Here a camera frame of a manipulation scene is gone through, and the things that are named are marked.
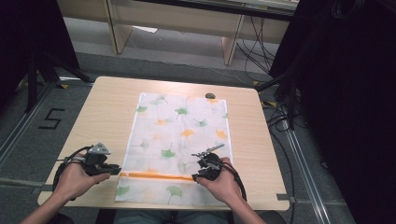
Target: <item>hand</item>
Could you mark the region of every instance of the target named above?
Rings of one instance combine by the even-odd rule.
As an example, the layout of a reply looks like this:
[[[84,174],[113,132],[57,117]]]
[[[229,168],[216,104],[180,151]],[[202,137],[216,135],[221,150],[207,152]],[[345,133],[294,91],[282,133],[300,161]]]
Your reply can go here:
[[[88,191],[93,185],[110,178],[110,174],[89,176],[85,174],[82,166],[69,163],[62,172],[54,194],[61,195],[67,201],[77,198]]]
[[[21,224],[49,223],[67,202],[83,195],[93,185],[109,178],[110,174],[88,176],[80,164],[69,163],[59,177],[55,191]]]
[[[221,158],[222,162],[231,164],[229,158]],[[221,169],[220,175],[217,179],[210,181],[203,177],[198,177],[197,182],[206,187],[215,198],[223,203],[229,204],[232,201],[242,199],[241,191],[238,184],[235,182],[233,174],[226,169]]]

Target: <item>table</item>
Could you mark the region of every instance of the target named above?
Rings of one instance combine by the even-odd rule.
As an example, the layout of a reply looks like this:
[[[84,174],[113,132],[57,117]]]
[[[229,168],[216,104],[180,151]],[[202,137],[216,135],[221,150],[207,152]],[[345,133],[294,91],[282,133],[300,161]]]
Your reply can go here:
[[[140,92],[166,93],[205,97],[208,92],[227,101],[233,145],[233,163],[247,191],[247,202],[255,210],[287,210],[289,201],[279,201],[286,190],[276,154],[262,112],[258,94],[253,89],[190,84],[120,77],[99,77],[82,107],[59,159],[81,147],[102,142],[111,150],[106,162],[122,164],[132,129]],[[47,184],[51,184],[59,162],[55,163]],[[195,209],[213,210],[204,206],[175,206],[148,203],[116,203],[119,177],[93,186],[83,196],[66,206],[100,208]],[[42,204],[51,192],[40,193]]]

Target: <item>metal frame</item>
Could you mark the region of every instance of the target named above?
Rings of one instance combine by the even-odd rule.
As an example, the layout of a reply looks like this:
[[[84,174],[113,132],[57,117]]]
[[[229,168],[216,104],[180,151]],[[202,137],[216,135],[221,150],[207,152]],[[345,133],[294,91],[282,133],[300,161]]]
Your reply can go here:
[[[11,154],[12,150],[20,142],[23,134],[29,128],[31,121],[35,118],[44,100],[50,94],[50,92],[55,88],[54,83],[47,83],[41,92],[38,94],[38,99],[36,104],[30,109],[28,113],[23,114],[21,120],[18,122],[17,126],[8,136],[6,141],[0,147],[0,169],[6,163],[7,158]]]
[[[190,7],[209,11],[239,14],[245,16],[260,17],[278,21],[312,21],[312,18],[296,17],[289,12],[266,11],[252,7],[238,7],[227,4],[219,4],[212,1],[194,1],[194,0],[133,0],[136,2],[148,2],[175,7]]]
[[[285,107],[281,106],[282,113],[286,114]],[[304,153],[300,148],[295,131],[290,129],[289,122],[287,119],[283,120],[283,126],[287,130],[288,140],[291,146],[291,151],[293,152],[294,158],[297,161],[297,166],[302,175],[306,191],[308,193],[309,199],[314,207],[315,215],[317,216],[319,224],[330,224],[329,213],[327,212],[326,205],[324,204],[318,187],[315,183],[314,177],[309,170],[308,164],[306,163]]]

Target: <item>small dark object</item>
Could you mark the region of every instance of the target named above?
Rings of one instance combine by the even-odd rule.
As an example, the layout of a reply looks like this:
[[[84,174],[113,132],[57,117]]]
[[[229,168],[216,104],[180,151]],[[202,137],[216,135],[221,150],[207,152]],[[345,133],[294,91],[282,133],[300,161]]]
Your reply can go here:
[[[216,95],[213,94],[213,93],[208,92],[208,93],[205,95],[205,98],[206,98],[206,99],[216,99]]]
[[[208,180],[215,180],[220,175],[221,167],[218,165],[217,166],[214,165],[217,168],[213,166],[209,166],[206,161],[221,162],[219,156],[214,153],[209,153],[206,156],[204,156],[203,159],[198,161],[198,164],[201,166],[201,168],[205,168],[205,169],[199,170],[197,175],[192,175],[194,181],[196,181],[197,177],[204,177]]]

